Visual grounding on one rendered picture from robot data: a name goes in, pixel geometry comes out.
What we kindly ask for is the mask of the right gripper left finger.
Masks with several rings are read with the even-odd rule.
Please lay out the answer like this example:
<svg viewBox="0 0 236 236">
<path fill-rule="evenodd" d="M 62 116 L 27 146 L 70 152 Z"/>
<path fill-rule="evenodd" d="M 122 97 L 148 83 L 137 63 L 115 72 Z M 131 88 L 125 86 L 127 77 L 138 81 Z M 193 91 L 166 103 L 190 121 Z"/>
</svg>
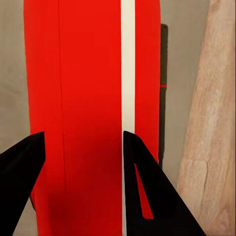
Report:
<svg viewBox="0 0 236 236">
<path fill-rule="evenodd" d="M 0 236 L 12 236 L 45 159 L 44 131 L 0 154 Z"/>
</svg>

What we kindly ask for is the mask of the radio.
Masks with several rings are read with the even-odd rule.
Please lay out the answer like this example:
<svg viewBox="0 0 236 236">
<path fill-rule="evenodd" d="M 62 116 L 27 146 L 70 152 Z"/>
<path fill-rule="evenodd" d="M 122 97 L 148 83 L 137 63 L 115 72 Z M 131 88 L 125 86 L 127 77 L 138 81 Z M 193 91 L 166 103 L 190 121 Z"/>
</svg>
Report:
<svg viewBox="0 0 236 236">
<path fill-rule="evenodd" d="M 168 26 L 160 0 L 24 0 L 30 134 L 45 162 L 38 236 L 127 236 L 123 132 L 162 169 Z M 154 219 L 137 166 L 143 217 Z"/>
</svg>

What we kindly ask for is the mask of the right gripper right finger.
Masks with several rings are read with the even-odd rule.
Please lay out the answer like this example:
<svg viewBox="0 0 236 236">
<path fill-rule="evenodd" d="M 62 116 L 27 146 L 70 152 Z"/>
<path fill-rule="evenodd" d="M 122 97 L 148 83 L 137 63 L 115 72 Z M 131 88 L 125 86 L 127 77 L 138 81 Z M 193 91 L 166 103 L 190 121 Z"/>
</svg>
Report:
<svg viewBox="0 0 236 236">
<path fill-rule="evenodd" d="M 206 236 L 143 140 L 128 131 L 123 159 L 127 236 Z M 143 217 L 135 164 L 154 219 Z"/>
</svg>

